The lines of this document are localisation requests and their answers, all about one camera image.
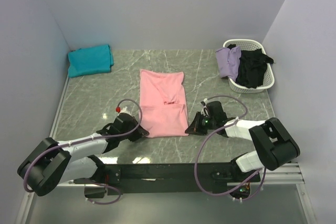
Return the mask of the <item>pink t shirt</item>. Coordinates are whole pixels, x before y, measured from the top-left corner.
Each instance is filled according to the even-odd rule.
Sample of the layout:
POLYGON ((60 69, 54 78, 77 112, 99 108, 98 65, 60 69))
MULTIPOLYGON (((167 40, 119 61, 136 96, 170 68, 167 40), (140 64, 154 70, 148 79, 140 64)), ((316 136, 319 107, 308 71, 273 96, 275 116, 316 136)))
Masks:
POLYGON ((141 126, 148 138, 188 136, 184 73, 140 70, 141 126))

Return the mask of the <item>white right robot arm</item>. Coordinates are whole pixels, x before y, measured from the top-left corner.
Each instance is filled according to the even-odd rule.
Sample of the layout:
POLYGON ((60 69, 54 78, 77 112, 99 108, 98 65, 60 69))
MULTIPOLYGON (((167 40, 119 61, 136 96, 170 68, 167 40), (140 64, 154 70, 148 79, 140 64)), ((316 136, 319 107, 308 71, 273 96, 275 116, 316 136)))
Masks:
POLYGON ((252 141, 255 150, 231 162, 230 175, 241 182, 249 172, 266 168, 275 170, 300 155, 300 148, 278 118, 261 121, 229 118, 219 101, 203 101, 203 109, 185 130, 189 135, 207 135, 209 130, 226 138, 252 141))

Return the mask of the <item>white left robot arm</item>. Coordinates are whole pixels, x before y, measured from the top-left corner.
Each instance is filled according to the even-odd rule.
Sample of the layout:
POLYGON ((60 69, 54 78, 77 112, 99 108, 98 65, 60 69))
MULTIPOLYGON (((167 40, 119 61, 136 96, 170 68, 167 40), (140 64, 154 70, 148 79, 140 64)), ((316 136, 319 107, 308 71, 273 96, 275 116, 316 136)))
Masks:
POLYGON ((116 181, 117 174, 98 156, 117 148, 123 140, 135 142, 148 135, 135 117, 123 112, 114 122, 87 137, 60 142, 51 137, 42 140, 17 173, 23 179, 24 189, 38 196, 76 179, 110 184, 116 181))

